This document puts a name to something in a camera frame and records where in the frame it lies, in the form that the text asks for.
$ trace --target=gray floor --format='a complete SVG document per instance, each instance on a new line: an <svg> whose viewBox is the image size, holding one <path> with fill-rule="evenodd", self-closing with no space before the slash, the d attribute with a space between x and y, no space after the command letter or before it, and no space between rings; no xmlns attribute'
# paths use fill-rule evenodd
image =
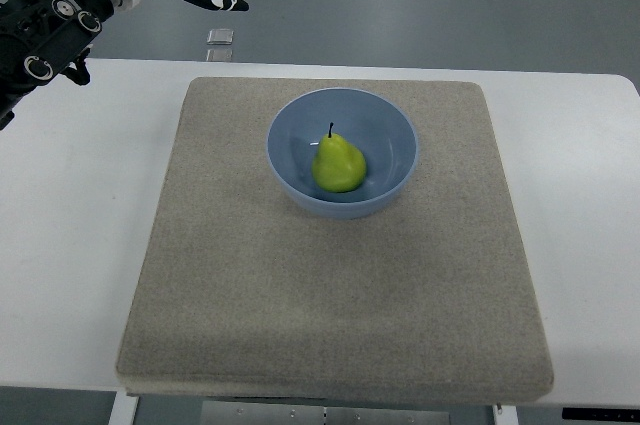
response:
<svg viewBox="0 0 640 425"><path fill-rule="evenodd" d="M92 56L203 61L208 31L231 28L235 62L612 73L640 90L639 0L247 1L248 13L223 13L144 0L105 24ZM0 389L0 423L36 392L22 393ZM143 398L136 424L197 423L199 404ZM522 409L521 423L560 423L559 413Z"/></svg>

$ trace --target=green pear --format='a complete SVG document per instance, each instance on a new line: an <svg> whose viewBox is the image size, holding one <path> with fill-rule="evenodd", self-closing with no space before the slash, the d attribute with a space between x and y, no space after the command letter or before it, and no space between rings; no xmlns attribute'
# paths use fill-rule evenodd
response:
<svg viewBox="0 0 640 425"><path fill-rule="evenodd" d="M322 137L311 164L311 174L318 186L327 192L350 192L364 181L367 162L362 152L337 133Z"/></svg>

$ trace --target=bowl rim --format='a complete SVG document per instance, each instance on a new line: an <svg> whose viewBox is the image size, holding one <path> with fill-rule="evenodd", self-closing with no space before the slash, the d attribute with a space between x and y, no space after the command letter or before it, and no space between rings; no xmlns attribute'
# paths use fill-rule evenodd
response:
<svg viewBox="0 0 640 425"><path fill-rule="evenodd" d="M359 200L357 202L329 202L327 200L321 200L319 198L311 197L311 196L307 195L306 193L302 193L297 188L295 188L292 185L290 185L284 178L282 178L282 176L280 175L278 170L276 170L275 166L273 165L273 162L271 161L271 155L269 154L269 137L271 135L271 129L273 128L273 124L276 122L276 120L278 119L279 115L288 106L290 106L295 101L297 101L297 100L299 100L299 99L301 99L303 97L306 97L307 95L326 92L326 91L329 91L329 90L348 90L348 91L365 93L367 95L374 96L374 97L386 102L387 104L391 105L396 111L398 111L400 113L400 115L402 115L402 117L409 124L409 128L411 129L411 133L413 134L413 140L414 140L415 145L416 145L416 152L415 152L415 154L413 156L413 163L411 164L411 167L409 168L409 171L404 176L404 178L402 180L400 180L400 182L398 182L393 188L387 190L383 194L378 195L378 196L373 197L373 198L368 198L366 200ZM413 172L415 171L416 167L418 166L418 161L419 161L419 158L420 158L420 141L418 139L418 133L417 133L417 131L416 131L414 125L413 125L413 122L409 118L409 116L404 112L404 110L402 110L400 107L398 107L391 100L389 100L387 98L384 98L384 97L378 95L377 93L373 93L373 92L370 92L368 90L363 90L363 89L360 89L360 88L353 88L353 87L324 87L324 88L319 88L319 89L316 89L316 90L311 90L309 92L305 92L302 95L299 95L299 96L295 97L294 99L290 100L286 105L284 105L280 110L278 110L278 113L275 114L275 116L271 120L271 123L269 124L269 128L267 129L267 136L266 136L266 139L265 139L265 151L266 151L266 155L267 155L267 161L269 162L269 166L271 167L271 170L273 171L274 175L278 178L278 181L281 184L283 184L287 188L287 190L289 190L291 193L293 193L296 196L299 196L302 199L309 200L310 203L322 205L324 207L329 207L329 208L345 209L345 208L355 208L355 207L366 207L368 204L384 200L389 195L392 195L392 194L396 193L398 189L401 189L402 187L404 187L405 183L409 180L409 178L411 178L411 176L413 175Z"/></svg>

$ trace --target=table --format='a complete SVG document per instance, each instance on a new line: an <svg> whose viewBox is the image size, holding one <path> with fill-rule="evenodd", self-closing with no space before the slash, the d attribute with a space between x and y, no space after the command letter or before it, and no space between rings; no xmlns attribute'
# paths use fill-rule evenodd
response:
<svg viewBox="0 0 640 425"><path fill-rule="evenodd" d="M540 405L640 406L640 97L623 77L90 60L0 134L0 385L119 390L114 364L198 76L461 80L486 96L555 371Z"/></svg>

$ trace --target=table leg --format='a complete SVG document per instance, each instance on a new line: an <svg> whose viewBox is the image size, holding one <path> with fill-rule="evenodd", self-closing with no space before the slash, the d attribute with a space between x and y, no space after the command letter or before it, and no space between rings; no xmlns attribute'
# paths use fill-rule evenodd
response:
<svg viewBox="0 0 640 425"><path fill-rule="evenodd" d="M138 397L130 397L124 390L118 390L111 409L109 425L133 425L138 407Z"/></svg>

